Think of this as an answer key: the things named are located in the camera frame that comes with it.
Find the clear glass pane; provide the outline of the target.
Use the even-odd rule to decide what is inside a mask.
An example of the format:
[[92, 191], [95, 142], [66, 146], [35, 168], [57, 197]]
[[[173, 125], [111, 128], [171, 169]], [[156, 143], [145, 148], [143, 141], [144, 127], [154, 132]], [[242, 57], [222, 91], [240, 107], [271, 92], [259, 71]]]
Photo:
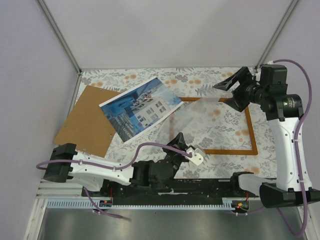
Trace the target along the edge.
[[185, 102], [159, 127], [160, 143], [169, 140], [170, 117], [174, 117], [174, 135], [195, 136], [194, 145], [202, 149], [251, 150], [245, 112], [238, 112], [217, 98]]

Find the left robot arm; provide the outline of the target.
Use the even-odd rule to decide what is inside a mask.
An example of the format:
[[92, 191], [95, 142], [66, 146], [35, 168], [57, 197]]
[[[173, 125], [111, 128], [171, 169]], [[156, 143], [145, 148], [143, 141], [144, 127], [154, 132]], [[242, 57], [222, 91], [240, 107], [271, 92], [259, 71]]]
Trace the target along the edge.
[[[164, 159], [139, 160], [139, 152], [143, 147], [161, 148], [165, 153]], [[165, 191], [182, 163], [196, 164], [204, 160], [197, 147], [186, 144], [181, 132], [166, 145], [156, 142], [140, 144], [131, 161], [124, 164], [86, 160], [75, 148], [73, 143], [54, 148], [51, 159], [38, 164], [37, 169], [44, 170], [43, 179], [46, 181], [65, 183], [71, 180], [101, 197], [110, 192], [109, 182], [133, 189]]]

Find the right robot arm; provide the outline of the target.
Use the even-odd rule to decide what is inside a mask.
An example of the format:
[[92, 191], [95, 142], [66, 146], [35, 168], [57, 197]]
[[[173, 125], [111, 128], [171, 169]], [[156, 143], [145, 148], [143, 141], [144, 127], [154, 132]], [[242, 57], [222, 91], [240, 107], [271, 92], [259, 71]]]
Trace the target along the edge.
[[229, 184], [229, 191], [235, 197], [246, 191], [253, 193], [267, 209], [297, 207], [320, 200], [320, 192], [313, 188], [306, 169], [300, 125], [304, 115], [302, 100], [297, 94], [287, 93], [287, 72], [283, 65], [264, 64], [259, 73], [252, 75], [243, 66], [214, 85], [215, 89], [228, 91], [239, 83], [224, 103], [238, 112], [253, 103], [265, 113], [275, 144], [276, 180], [236, 173], [238, 179]]

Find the wooden picture frame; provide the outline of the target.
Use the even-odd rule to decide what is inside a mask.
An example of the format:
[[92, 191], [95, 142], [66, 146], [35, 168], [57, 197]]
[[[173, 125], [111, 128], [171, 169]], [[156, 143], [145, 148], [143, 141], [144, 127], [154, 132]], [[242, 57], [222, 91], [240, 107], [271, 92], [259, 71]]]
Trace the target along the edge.
[[[214, 99], [214, 98], [202, 98], [202, 97], [179, 97], [182, 101], [184, 102], [197, 102], [199, 100], [209, 100], [209, 99]], [[218, 98], [218, 102], [223, 102], [227, 98]], [[258, 148], [256, 144], [256, 138], [255, 138], [255, 133], [252, 125], [252, 119], [250, 115], [249, 108], [246, 107], [244, 109], [245, 113], [245, 119], [247, 123], [247, 130], [248, 130], [248, 135], [250, 138], [250, 143], [251, 143], [251, 150], [236, 150], [236, 149], [204, 149], [204, 152], [207, 155], [244, 155], [244, 156], [256, 156], [258, 155]], [[170, 118], [170, 123], [169, 123], [169, 140], [171, 141], [175, 137], [175, 131], [174, 131], [174, 117], [171, 116]]]

